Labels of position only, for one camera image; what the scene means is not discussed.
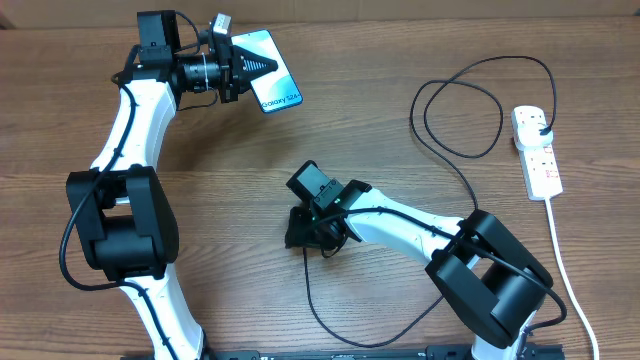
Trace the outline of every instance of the blue phone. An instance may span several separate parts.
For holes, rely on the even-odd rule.
[[[302,94],[300,94],[298,85],[289,73],[289,69],[268,30],[235,35],[231,38],[231,42],[233,45],[249,50],[256,55],[278,62],[278,70],[251,81],[253,93],[264,113],[271,113],[302,103]]]

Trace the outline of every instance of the power strip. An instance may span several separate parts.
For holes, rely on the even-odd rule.
[[[544,112],[534,106],[518,106],[511,113],[511,124],[529,199],[541,201],[562,193],[558,163],[551,146],[553,131],[540,135],[540,130],[547,126]]]
[[[591,346],[593,348],[593,359],[600,359],[600,350],[598,349],[598,340],[589,324],[589,320],[585,316],[575,294],[569,283],[562,255],[560,254],[560,245],[558,244],[558,236],[556,234],[556,225],[553,219],[551,209],[551,198],[562,193],[562,182],[560,181],[560,173],[558,172],[558,163],[553,152],[551,142],[553,141],[553,131],[546,135],[541,135],[540,130],[547,127],[547,121],[544,111],[535,106],[518,106],[511,113],[511,124],[513,125],[513,139],[520,154],[520,163],[522,164],[522,173],[524,175],[524,183],[527,187],[527,194],[530,200],[544,201],[547,208],[549,218],[549,230],[551,231],[551,241],[553,243],[553,251],[556,255],[558,269],[562,276],[562,281],[567,288],[567,293],[571,299],[580,320],[584,324]]]

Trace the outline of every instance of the wooden table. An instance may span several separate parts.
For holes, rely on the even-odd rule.
[[[164,140],[158,174],[181,234],[177,269],[187,302],[216,349],[349,349],[313,319],[301,252],[285,250],[284,183],[314,159],[340,181],[359,179],[392,199],[466,216],[471,202],[454,173],[410,134],[418,87],[496,55],[535,56],[558,86],[554,147],[565,192],[554,200],[564,261],[605,359],[636,359],[640,346],[640,21],[637,18],[438,20],[237,26],[269,28],[305,97],[272,115],[253,95],[180,113]],[[184,37],[191,34],[183,28]],[[149,352],[129,300],[117,290],[83,293],[58,269],[70,211],[69,172],[87,169],[118,109],[109,76],[121,69],[137,30],[0,31],[0,358],[114,359]],[[544,71],[526,61],[483,65],[465,76],[494,92],[504,134],[478,160],[453,158],[477,192],[556,280],[568,298],[544,205],[527,199],[508,113],[551,110]],[[183,105],[209,101],[186,95]],[[434,132],[467,153],[486,148],[498,114],[486,96],[445,90],[430,114]],[[86,265],[76,235],[71,272],[104,281]],[[438,291],[421,266],[380,246],[349,245],[335,258],[312,252],[313,296],[338,333],[390,338]],[[481,269],[486,269],[486,262]],[[537,320],[556,316],[547,301]],[[465,343],[471,332],[446,303],[390,348]],[[573,308],[532,340],[561,343],[568,359],[590,358]]]

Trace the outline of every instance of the black cable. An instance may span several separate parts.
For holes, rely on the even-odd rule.
[[[306,248],[302,249],[302,256],[304,258],[304,278],[305,278],[305,283],[307,284],[307,300],[309,301],[309,307],[311,308],[311,312],[313,313],[313,316],[316,318],[316,321],[318,322],[318,324],[320,324],[320,326],[322,326],[322,328],[326,332],[328,332],[334,338],[336,338],[336,339],[338,339],[338,340],[340,340],[340,341],[342,341],[344,343],[347,343],[349,345],[353,345],[353,346],[357,346],[357,347],[361,347],[361,348],[368,348],[368,349],[389,345],[392,342],[394,342],[394,341],[400,339],[402,336],[404,336],[404,334],[406,334],[418,322],[420,322],[420,320],[422,320],[425,316],[427,316],[427,314],[429,314],[431,312],[431,310],[433,310],[440,303],[440,301],[442,301],[442,299],[443,299],[443,297],[440,296],[433,304],[431,304],[427,308],[427,310],[425,310],[422,314],[420,314],[420,316],[418,316],[415,320],[413,320],[413,322],[411,322],[411,324],[409,324],[409,326],[407,326],[404,330],[402,330],[396,336],[392,337],[391,339],[389,339],[387,341],[383,341],[383,342],[379,342],[379,343],[375,343],[375,344],[361,344],[361,343],[358,343],[358,342],[355,342],[355,341],[351,341],[349,339],[343,338],[342,336],[336,334],[333,330],[329,329],[329,327],[327,325],[325,325],[324,322],[322,322],[322,320],[320,319],[320,316],[318,316],[318,313],[316,312],[316,309],[313,306],[313,301],[311,300],[311,289],[310,289],[310,285],[309,285],[309,267],[307,265],[307,249]]]
[[[555,122],[556,119],[556,108],[557,108],[557,103],[558,103],[558,98],[557,98],[557,94],[556,94],[556,83],[555,80],[553,79],[553,74],[551,73],[551,70],[549,70],[549,68],[547,67],[547,65],[545,63],[543,63],[542,61],[534,58],[534,57],[530,57],[530,56],[496,56],[496,57],[491,57],[491,58],[487,58],[487,59],[483,59],[480,61],[476,61],[475,63],[465,67],[464,69],[458,71],[455,75],[453,75],[451,78],[449,78],[448,80],[430,80],[428,82],[426,82],[425,84],[423,84],[420,89],[418,89],[418,92],[416,93],[416,96],[413,98],[413,102],[411,103],[411,110],[409,112],[409,125],[411,127],[411,130],[413,131],[413,134],[416,136],[416,138],[420,141],[420,143],[422,143],[422,145],[424,145],[427,149],[431,150],[431,152],[433,152],[434,154],[436,154],[439,158],[441,158],[442,160],[444,160],[449,166],[451,166],[451,168],[453,170],[455,170],[455,172],[458,174],[458,176],[460,176],[460,179],[462,179],[462,181],[464,182],[465,186],[467,187],[467,190],[469,191],[469,195],[471,196],[471,200],[473,201],[473,206],[474,208],[477,210],[478,209],[478,199],[476,197],[475,192],[473,191],[473,188],[471,187],[471,184],[469,183],[469,181],[467,181],[467,178],[462,174],[462,172],[460,171],[460,169],[458,169],[458,167],[456,167],[449,159],[447,159],[444,155],[442,155],[441,153],[439,153],[438,151],[436,151],[433,147],[431,147],[429,144],[427,144],[424,139],[422,139],[422,137],[418,134],[416,127],[415,127],[415,123],[413,120],[413,111],[416,105],[416,102],[418,100],[418,97],[420,96],[420,93],[422,92],[422,90],[427,87],[428,85],[431,84],[442,84],[434,93],[433,95],[431,95],[431,98],[429,99],[429,101],[427,102],[427,105],[424,108],[424,113],[423,113],[423,119],[424,119],[424,126],[425,129],[427,130],[427,133],[429,134],[429,136],[431,137],[431,139],[433,139],[433,141],[435,141],[436,144],[440,145],[443,149],[445,149],[446,151],[459,156],[459,157],[463,157],[463,158],[467,158],[467,159],[477,159],[477,158],[481,158],[485,155],[487,155],[492,149],[493,147],[496,145],[496,143],[498,142],[498,139],[500,138],[500,134],[502,132],[502,125],[504,123],[504,113],[502,110],[502,105],[500,104],[500,101],[498,101],[498,99],[488,90],[482,88],[481,86],[472,84],[472,83],[468,83],[468,82],[464,82],[464,81],[456,81],[457,78],[459,78],[460,76],[462,76],[464,73],[466,73],[469,69],[471,69],[472,67],[488,62],[488,61],[493,61],[493,60],[501,60],[501,59],[525,59],[525,60],[531,60],[531,61],[535,61],[536,63],[540,64],[545,71],[547,72],[547,74],[549,75],[549,80],[551,82],[551,90],[553,92],[553,113],[552,113],[552,117],[551,117],[551,122],[549,123],[549,126],[547,126],[546,128],[542,129],[540,131],[541,135],[546,135],[549,133],[549,131],[551,131],[551,127],[553,126],[553,123]],[[493,142],[491,143],[491,145],[483,152],[479,153],[479,154],[475,154],[475,155],[468,155],[468,154],[463,154],[461,152],[455,151],[453,149],[451,149],[450,147],[446,146],[444,143],[442,143],[440,140],[438,140],[438,138],[435,136],[435,134],[431,131],[431,129],[429,128],[429,124],[427,121],[427,110],[429,109],[429,106],[431,105],[431,103],[433,102],[433,100],[436,98],[436,96],[438,96],[438,94],[449,84],[455,84],[455,85],[463,85],[463,86],[467,86],[479,91],[482,91],[483,93],[485,93],[486,95],[488,95],[498,106],[498,109],[500,110],[500,125],[498,126],[498,132],[496,133],[496,137],[493,139]]]
[[[527,281],[530,281],[531,283],[533,283],[534,285],[536,285],[537,287],[539,287],[540,289],[542,289],[546,294],[548,294],[557,304],[558,307],[560,308],[560,315],[558,317],[556,317],[555,319],[552,320],[546,320],[531,326],[528,326],[525,328],[524,330],[524,336],[523,336],[523,343],[521,344],[521,347],[524,346],[524,343],[526,343],[526,338],[529,334],[531,334],[531,332],[535,329],[540,329],[543,327],[548,327],[548,326],[553,326],[556,324],[561,323],[562,321],[564,321],[567,317],[567,307],[564,303],[564,301],[562,301],[562,299],[560,298],[560,296],[558,296],[558,294],[556,294],[550,287],[545,286],[543,283],[541,283],[539,280],[537,280],[535,277],[527,274],[526,272],[518,269],[517,267],[513,266],[512,264],[504,261],[503,259],[487,252],[486,250],[477,247],[476,245],[474,245],[471,242],[468,241],[463,241],[462,239],[449,234],[445,231],[442,231],[440,229],[438,229],[437,227],[433,226],[433,225],[429,225],[423,221],[420,221],[410,215],[407,215],[401,211],[395,210],[395,209],[388,209],[388,208],[383,208],[383,207],[378,207],[378,208],[363,208],[363,209],[354,209],[354,210],[347,210],[341,214],[336,214],[336,215],[331,215],[331,216],[327,216],[324,219],[318,220],[315,223],[313,223],[312,225],[310,225],[309,227],[307,227],[306,229],[304,229],[303,231],[301,231],[302,234],[305,234],[307,232],[310,231],[314,231],[318,226],[320,226],[321,224],[324,223],[329,223],[338,219],[342,219],[342,218],[346,218],[349,215],[355,215],[355,214],[363,214],[363,213],[387,213],[387,214],[392,214],[392,215],[396,215],[399,216],[421,228],[424,228],[425,230],[436,234],[436,235],[440,235],[443,236],[451,241],[454,241],[456,244],[459,244],[461,246],[466,247],[467,249],[469,249],[471,252],[475,253],[476,255],[478,255],[481,258],[487,258],[501,266],[504,266],[505,268],[509,269],[510,271],[514,272],[515,274],[522,276],[523,278],[525,278]],[[404,335],[407,331],[409,331],[418,321],[420,321],[424,316],[426,316],[428,314],[429,311],[431,311],[431,309],[433,309],[433,307],[435,307],[435,305],[437,305],[437,303],[440,302],[440,300],[442,300],[442,297],[439,298],[438,300],[436,300],[436,302],[434,304],[432,304],[432,306],[430,306],[427,311],[425,311],[425,313],[423,313],[422,315],[420,315],[420,317],[418,317],[418,319],[416,319],[416,321],[414,321],[413,323],[411,323],[411,325],[409,325],[409,327],[405,330],[403,330],[400,334],[398,334],[396,337],[394,337],[393,339],[389,340],[389,342],[383,342],[383,343],[379,343],[379,344],[372,344],[372,345],[366,345],[366,344],[358,344],[355,343],[353,341],[347,340],[341,336],[339,336],[338,334],[336,334],[335,332],[333,332],[331,329],[329,329],[323,322],[322,320],[320,320],[318,314],[315,311],[315,308],[313,307],[313,302],[311,301],[311,291],[309,289],[309,274],[308,274],[308,266],[307,266],[307,252],[306,249],[303,249],[303,257],[304,257],[304,266],[305,266],[305,279],[306,279],[306,285],[307,285],[307,298],[309,301],[309,307],[311,308],[311,312],[313,313],[314,317],[316,318],[316,320],[318,321],[318,323],[320,324],[320,326],[322,326],[329,334],[331,334],[333,337],[335,337],[338,340],[341,340],[347,344],[350,345],[354,345],[354,346],[360,346],[360,347],[378,347],[378,346],[384,346],[384,345],[388,345],[391,342],[397,340],[398,338],[400,338],[402,335]]]
[[[176,10],[176,15],[180,16],[181,18],[185,19],[189,25],[191,25],[191,27],[193,28],[193,31],[196,33],[196,42],[183,46],[181,48],[179,48],[177,51],[183,51],[183,50],[187,50],[187,49],[191,49],[195,46],[197,46],[198,48],[196,49],[196,51],[194,51],[191,54],[178,54],[178,56],[184,57],[184,56],[193,56],[193,55],[198,55],[198,53],[200,52],[200,34],[198,33],[198,27],[196,27],[196,24],[193,23],[193,21],[191,21],[191,19],[189,19],[189,17],[187,15],[185,15],[184,13],[177,11]]]
[[[137,51],[137,48],[135,46],[132,49],[132,52],[134,52],[134,51]],[[111,78],[111,81],[113,81],[114,83],[117,83],[117,74],[114,75]],[[62,273],[62,276],[65,278],[65,280],[67,280],[67,282],[69,284],[71,284],[71,286],[75,287],[78,290],[82,290],[82,291],[106,290],[106,289],[113,289],[115,287],[120,287],[120,286],[127,286],[127,287],[131,287],[131,288],[136,289],[138,291],[138,296],[141,296],[144,299],[144,302],[147,304],[147,308],[149,309],[149,313],[151,314],[151,319],[153,320],[153,323],[154,323],[154,325],[156,327],[156,330],[158,331],[158,334],[160,335],[160,339],[162,340],[162,344],[167,347],[167,350],[169,351],[169,354],[171,354],[171,358],[174,359],[174,360],[178,360],[178,355],[176,354],[175,350],[173,349],[173,346],[171,345],[171,343],[169,342],[169,339],[165,335],[165,333],[164,333],[164,331],[162,329],[162,326],[160,324],[160,320],[158,319],[158,315],[157,315],[155,309],[153,308],[153,304],[151,303],[151,299],[149,298],[149,295],[147,294],[145,289],[140,287],[138,284],[131,283],[131,282],[126,282],[126,281],[119,281],[119,282],[100,284],[100,285],[85,285],[85,284],[81,284],[78,281],[76,281],[73,278],[73,276],[71,276],[71,274],[69,273],[69,270],[67,268],[67,261],[66,261],[67,245],[69,243],[69,238],[71,237],[71,232],[73,231],[73,227],[74,227],[74,225],[76,223],[78,215],[80,214],[80,212],[82,211],[82,209],[86,205],[87,201],[89,200],[89,197],[93,196],[93,193],[94,193],[96,187],[98,186],[98,184],[100,183],[100,181],[102,181],[102,179],[109,173],[109,171],[111,171],[111,169],[115,165],[115,163],[118,160],[118,158],[120,158],[120,155],[122,154],[122,149],[124,148],[124,145],[125,145],[125,143],[127,141],[127,137],[129,136],[129,133],[131,132],[131,127],[133,126],[133,120],[134,120],[135,114],[136,114],[136,106],[138,106],[138,104],[136,104],[135,97],[133,96],[133,94],[131,93],[131,90],[129,90],[129,88],[127,88],[124,85],[123,86],[119,86],[119,87],[122,90],[124,90],[124,92],[129,97],[130,106],[131,106],[131,112],[129,113],[129,119],[127,120],[127,124],[126,124],[125,129],[124,129],[124,131],[122,133],[122,137],[120,138],[120,142],[118,143],[118,146],[116,146],[116,148],[113,150],[113,156],[111,157],[111,160],[109,160],[109,162],[104,167],[104,169],[102,169],[102,172],[100,172],[100,174],[98,174],[98,176],[96,176],[96,179],[91,184],[91,188],[82,197],[82,199],[80,200],[80,203],[78,203],[78,206],[76,207],[75,211],[73,212],[73,214],[71,214],[71,217],[69,218],[69,222],[67,223],[67,227],[64,230],[64,233],[62,235],[62,241],[60,243],[60,252],[59,252],[59,256],[58,256],[58,261],[60,263],[60,272]]]
[[[215,94],[215,97],[214,97],[213,101],[210,102],[209,104],[187,106],[185,108],[178,109],[177,111],[185,111],[185,110],[199,109],[199,108],[205,108],[205,107],[213,106],[218,102],[218,93],[215,90],[213,90],[213,93]]]
[[[317,214],[316,214],[316,211],[315,211],[315,208],[314,208],[313,204],[311,204],[310,209],[311,209],[311,214],[313,216],[313,219],[317,219]],[[394,215],[397,215],[397,216],[400,216],[400,217],[404,217],[405,219],[407,219],[409,221],[412,221],[412,220],[418,221],[417,219],[414,219],[414,218],[410,217],[409,215],[407,215],[407,214],[405,214],[403,212],[394,210],[394,209],[387,209],[387,208],[381,208],[381,209],[382,209],[382,211],[379,211],[378,208],[356,209],[356,210],[347,211],[348,214],[347,213],[343,213],[343,214],[328,216],[328,217],[326,217],[326,218],[324,218],[322,220],[318,220],[316,223],[314,223],[311,227],[305,229],[303,232],[312,231],[312,230],[316,229],[317,226],[319,226],[320,224],[328,223],[328,222],[331,222],[331,221],[346,217],[348,215],[361,214],[361,213],[370,213],[370,212],[385,212],[385,213],[394,214]],[[449,233],[446,233],[446,232],[438,229],[435,226],[431,226],[431,225],[428,225],[428,224],[423,223],[423,222],[420,222],[419,225],[424,227],[425,229],[435,233],[435,234],[449,236]],[[346,241],[347,241],[347,237],[345,236],[344,239],[342,240],[342,243],[330,255],[326,255],[324,250],[321,249],[322,257],[325,258],[325,259],[328,259],[328,258],[332,257],[333,255],[338,253],[338,251],[340,251],[340,249],[342,249],[342,247],[344,246]],[[429,307],[424,312],[422,312],[422,314],[420,314],[415,320],[413,320],[411,322],[411,324],[409,324],[409,326],[404,328],[404,330],[399,332],[396,336],[392,337],[391,339],[383,341],[383,342],[375,343],[375,344],[358,343],[358,342],[346,339],[346,338],[338,335],[337,333],[335,333],[333,330],[329,329],[329,327],[327,325],[325,325],[325,323],[320,319],[320,316],[318,316],[318,313],[316,312],[316,309],[313,306],[313,300],[311,299],[311,285],[309,283],[309,266],[307,264],[307,249],[306,248],[302,249],[302,256],[304,258],[304,276],[305,276],[305,285],[307,287],[307,301],[309,302],[309,308],[311,309],[311,313],[313,313],[313,316],[315,317],[315,319],[318,322],[318,324],[320,324],[320,326],[322,326],[322,328],[326,332],[328,332],[334,338],[336,338],[336,339],[338,339],[338,340],[340,340],[340,341],[342,341],[342,342],[344,342],[346,344],[349,344],[349,345],[353,345],[353,346],[357,346],[357,347],[361,347],[361,348],[368,348],[368,349],[389,345],[389,344],[395,342],[396,340],[400,339],[407,332],[409,332],[409,330],[411,330],[418,322],[420,322],[420,320],[422,320],[425,316],[427,316],[427,314],[429,314],[431,312],[431,310],[433,310],[440,303],[440,301],[442,301],[442,299],[443,299],[443,297],[440,296],[436,301],[434,301],[431,305],[429,305]]]

